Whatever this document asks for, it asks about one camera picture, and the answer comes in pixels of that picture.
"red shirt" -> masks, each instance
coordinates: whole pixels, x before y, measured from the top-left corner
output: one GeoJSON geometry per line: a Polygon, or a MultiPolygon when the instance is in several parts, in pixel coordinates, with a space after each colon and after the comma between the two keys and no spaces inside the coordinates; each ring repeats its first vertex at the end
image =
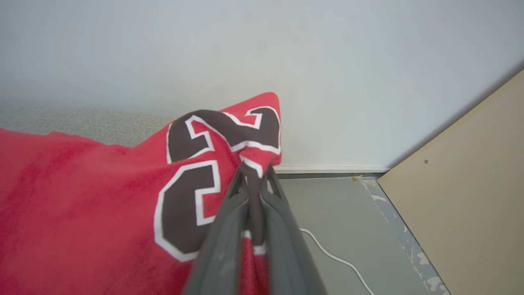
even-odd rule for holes
{"type": "MultiPolygon", "coordinates": [[[[179,294],[239,165],[261,177],[280,160],[273,93],[134,148],[0,129],[0,289],[179,294]]],[[[262,227],[244,232],[241,294],[268,292],[262,227]]]]}

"beige panel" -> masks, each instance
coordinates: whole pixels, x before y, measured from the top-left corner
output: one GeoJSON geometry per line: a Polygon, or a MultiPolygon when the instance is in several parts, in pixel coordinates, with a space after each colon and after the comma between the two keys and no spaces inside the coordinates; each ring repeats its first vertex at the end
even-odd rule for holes
{"type": "Polygon", "coordinates": [[[378,180],[452,295],[524,294],[523,78],[378,180]]]}

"white outline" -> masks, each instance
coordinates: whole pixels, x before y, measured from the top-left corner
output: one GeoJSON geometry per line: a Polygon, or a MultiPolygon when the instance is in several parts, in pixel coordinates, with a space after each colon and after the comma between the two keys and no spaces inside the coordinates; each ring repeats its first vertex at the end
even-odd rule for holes
{"type": "Polygon", "coordinates": [[[219,193],[220,192],[220,174],[219,174],[219,164],[217,160],[208,160],[198,163],[192,163],[181,166],[174,176],[168,181],[168,183],[160,190],[158,193],[157,206],[155,208],[155,220],[154,220],[154,230],[155,230],[155,242],[162,247],[167,253],[171,254],[173,257],[179,261],[188,261],[195,259],[197,257],[196,252],[192,253],[182,253],[174,245],[164,239],[163,237],[163,226],[162,226],[162,207],[164,201],[165,192],[182,176],[182,174],[187,170],[192,170],[195,168],[211,166],[213,169],[213,187],[200,188],[195,190],[195,206],[196,206],[196,224],[204,225],[209,224],[215,220],[215,216],[204,218],[204,208],[202,196],[204,194],[219,193]]]}
{"type": "Polygon", "coordinates": [[[239,126],[246,126],[246,127],[251,127],[251,128],[255,128],[255,129],[260,129],[260,123],[262,122],[262,114],[260,114],[260,113],[251,114],[251,111],[254,111],[254,110],[256,110],[256,109],[251,109],[251,110],[247,111],[247,113],[244,116],[245,117],[247,117],[247,116],[255,116],[255,124],[249,124],[249,123],[241,122],[235,115],[230,114],[228,112],[222,112],[222,113],[225,114],[226,116],[230,117],[231,120],[233,120],[233,122],[235,122],[235,124],[237,124],[239,126]]]}
{"type": "Polygon", "coordinates": [[[171,164],[171,155],[169,154],[169,130],[171,130],[171,125],[173,125],[173,122],[169,123],[169,126],[167,127],[166,132],[166,150],[167,150],[167,163],[171,164]]]}
{"type": "MultiPolygon", "coordinates": [[[[247,229],[247,230],[242,232],[241,236],[246,238],[246,239],[250,239],[251,240],[251,231],[247,229]]],[[[265,255],[266,253],[267,253],[266,241],[264,241],[264,243],[262,243],[262,245],[260,245],[260,246],[253,245],[253,254],[254,255],[265,255]]]]}
{"type": "Polygon", "coordinates": [[[282,151],[282,149],[280,148],[280,135],[281,135],[282,126],[280,124],[280,118],[278,117],[278,113],[277,113],[277,111],[274,108],[272,108],[270,106],[263,106],[263,107],[257,107],[257,108],[248,110],[244,116],[250,116],[250,115],[256,116],[257,119],[255,120],[255,124],[243,123],[233,114],[226,113],[226,112],[222,112],[222,113],[225,114],[226,116],[228,116],[235,124],[237,124],[239,126],[246,126],[246,127],[251,127],[253,129],[259,129],[260,128],[260,123],[262,121],[262,114],[251,114],[252,111],[258,110],[258,109],[270,109],[271,111],[273,111],[275,113],[275,116],[277,117],[277,121],[278,121],[278,148],[275,148],[274,146],[271,146],[271,145],[264,145],[264,144],[261,144],[261,143],[256,142],[256,141],[246,140],[246,141],[238,143],[238,144],[236,144],[234,146],[230,146],[231,151],[236,152],[238,150],[241,150],[241,149],[245,148],[246,146],[249,146],[251,148],[257,148],[257,149],[262,150],[262,151],[268,151],[268,152],[272,152],[273,154],[279,155],[280,152],[282,151]]]}
{"type": "Polygon", "coordinates": [[[262,178],[262,176],[264,175],[264,172],[262,171],[262,165],[258,164],[257,162],[253,161],[253,160],[250,160],[242,155],[238,155],[240,157],[240,160],[244,163],[246,163],[246,165],[248,165],[249,167],[253,168],[254,170],[256,170],[257,172],[257,175],[258,175],[258,178],[262,178]]]}

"gray floor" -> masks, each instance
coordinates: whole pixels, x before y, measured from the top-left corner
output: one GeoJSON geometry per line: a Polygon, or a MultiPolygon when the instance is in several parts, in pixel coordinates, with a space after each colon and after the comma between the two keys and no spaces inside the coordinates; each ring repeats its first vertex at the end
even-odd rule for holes
{"type": "MultiPolygon", "coordinates": [[[[366,187],[352,178],[281,180],[300,227],[360,271],[376,295],[429,294],[366,187]]],[[[304,234],[330,295],[368,295],[358,276],[304,234]]]]}

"white wall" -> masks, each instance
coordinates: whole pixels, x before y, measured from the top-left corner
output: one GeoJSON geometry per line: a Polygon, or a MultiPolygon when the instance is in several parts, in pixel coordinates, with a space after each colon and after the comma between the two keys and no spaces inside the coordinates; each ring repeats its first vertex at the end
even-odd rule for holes
{"type": "Polygon", "coordinates": [[[284,165],[388,167],[524,61],[522,0],[2,0],[0,98],[281,99],[284,165]]]}

